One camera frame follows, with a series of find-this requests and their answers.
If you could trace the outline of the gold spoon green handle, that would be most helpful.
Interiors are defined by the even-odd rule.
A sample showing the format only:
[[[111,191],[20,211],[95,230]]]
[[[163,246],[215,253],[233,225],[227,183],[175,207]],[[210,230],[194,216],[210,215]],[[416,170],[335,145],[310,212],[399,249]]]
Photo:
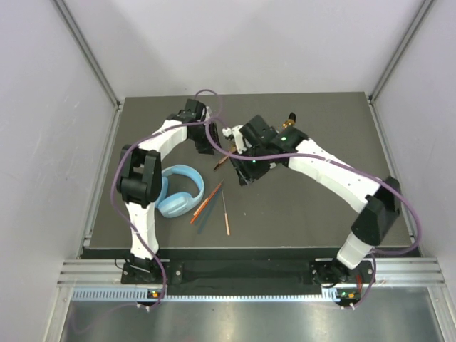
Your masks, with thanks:
[[[281,129],[285,130],[288,127],[292,127],[296,124],[296,114],[291,112],[288,115],[288,118],[282,123]]]

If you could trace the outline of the copper utensil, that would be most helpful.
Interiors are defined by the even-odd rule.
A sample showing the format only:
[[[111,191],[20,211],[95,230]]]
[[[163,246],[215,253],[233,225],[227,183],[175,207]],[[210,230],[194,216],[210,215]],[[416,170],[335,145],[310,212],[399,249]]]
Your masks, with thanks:
[[[223,164],[229,160],[229,156],[224,156],[223,158],[221,158],[217,164],[214,166],[213,170],[214,171],[217,171],[221,166],[223,166]]]

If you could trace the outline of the silver copper chopstick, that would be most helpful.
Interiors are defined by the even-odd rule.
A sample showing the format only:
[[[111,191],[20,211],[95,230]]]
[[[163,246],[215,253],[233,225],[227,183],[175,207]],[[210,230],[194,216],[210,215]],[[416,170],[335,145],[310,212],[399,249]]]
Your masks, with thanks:
[[[224,222],[225,222],[226,233],[227,233],[227,236],[230,236],[231,232],[230,232],[230,228],[229,228],[229,218],[228,218],[228,214],[227,214],[227,205],[226,205],[226,199],[224,196],[223,188],[221,190],[221,193],[222,193],[222,203],[223,203],[223,208],[224,208]]]

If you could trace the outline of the orange chopstick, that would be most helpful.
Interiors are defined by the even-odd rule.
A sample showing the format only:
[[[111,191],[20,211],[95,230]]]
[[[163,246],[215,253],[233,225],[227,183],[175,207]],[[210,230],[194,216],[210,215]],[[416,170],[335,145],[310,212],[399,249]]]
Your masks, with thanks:
[[[199,216],[202,214],[202,212],[206,209],[207,205],[210,203],[212,198],[218,193],[220,188],[222,187],[224,180],[222,180],[215,188],[214,190],[210,193],[210,195],[202,202],[202,204],[198,207],[198,209],[195,211],[193,218],[190,220],[190,224],[194,224]]]

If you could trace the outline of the light blue headphones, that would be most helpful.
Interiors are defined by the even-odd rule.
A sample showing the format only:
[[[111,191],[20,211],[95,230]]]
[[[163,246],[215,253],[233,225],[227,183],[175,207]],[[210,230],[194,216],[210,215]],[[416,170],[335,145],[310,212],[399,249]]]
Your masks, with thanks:
[[[189,192],[176,192],[169,195],[169,179],[171,175],[185,176],[193,181],[199,193],[193,197]],[[173,165],[162,171],[162,189],[155,201],[155,208],[165,218],[175,218],[182,216],[196,207],[203,198],[205,192],[205,183],[201,174],[196,169],[187,165]]]

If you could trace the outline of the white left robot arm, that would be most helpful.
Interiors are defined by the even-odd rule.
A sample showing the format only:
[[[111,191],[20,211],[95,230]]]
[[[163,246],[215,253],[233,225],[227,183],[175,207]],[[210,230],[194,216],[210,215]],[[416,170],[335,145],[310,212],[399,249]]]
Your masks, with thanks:
[[[213,154],[206,134],[217,134],[214,124],[204,125],[209,118],[207,106],[198,100],[187,100],[184,109],[167,117],[161,127],[135,147],[126,145],[120,155],[115,189],[128,211],[132,229],[132,246],[125,258],[122,283],[157,284],[163,280],[164,267],[157,257],[159,243],[155,231],[155,214],[175,218],[200,204],[205,184],[196,169],[186,165],[163,168],[162,159],[186,140],[192,140],[200,154]],[[197,189],[169,194],[169,178],[181,175],[191,179]]]

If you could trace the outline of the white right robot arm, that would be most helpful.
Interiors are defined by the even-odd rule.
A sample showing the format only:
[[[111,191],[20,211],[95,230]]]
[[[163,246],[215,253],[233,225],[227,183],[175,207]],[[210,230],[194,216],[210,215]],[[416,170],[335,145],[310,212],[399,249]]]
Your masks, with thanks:
[[[244,125],[223,129],[222,134],[234,145],[230,160],[241,185],[249,185],[283,165],[323,185],[358,213],[327,272],[328,283],[347,282],[358,274],[362,259],[380,245],[398,218],[395,194],[400,184],[393,177],[375,182],[351,172],[349,165],[295,128],[295,118],[290,114],[282,130],[276,130],[257,115]]]

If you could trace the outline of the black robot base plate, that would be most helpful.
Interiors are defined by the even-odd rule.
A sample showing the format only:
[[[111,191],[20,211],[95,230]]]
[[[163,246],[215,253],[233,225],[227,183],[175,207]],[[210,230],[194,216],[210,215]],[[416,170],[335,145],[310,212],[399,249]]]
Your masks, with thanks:
[[[122,284],[167,284],[179,294],[294,293],[357,287],[374,279],[371,261],[342,265],[332,248],[163,249],[159,260],[125,258]]]

